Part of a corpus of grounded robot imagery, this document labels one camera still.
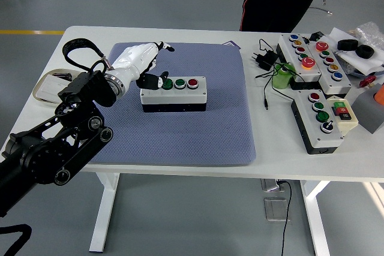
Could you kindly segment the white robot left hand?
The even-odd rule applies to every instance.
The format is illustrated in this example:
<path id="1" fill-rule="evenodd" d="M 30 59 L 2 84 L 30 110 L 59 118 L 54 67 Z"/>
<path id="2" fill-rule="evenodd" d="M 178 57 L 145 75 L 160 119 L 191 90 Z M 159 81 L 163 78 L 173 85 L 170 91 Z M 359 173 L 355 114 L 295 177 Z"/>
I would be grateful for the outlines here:
<path id="1" fill-rule="evenodd" d="M 173 52 L 175 49 L 164 42 L 147 43 L 127 47 L 114 61 L 112 68 L 106 73 L 106 79 L 111 87 L 117 90 L 117 95 L 125 94 L 131 82 L 141 89 L 157 90 L 167 80 L 169 73 L 160 76 L 149 74 L 155 68 L 158 52 L 166 49 Z"/>

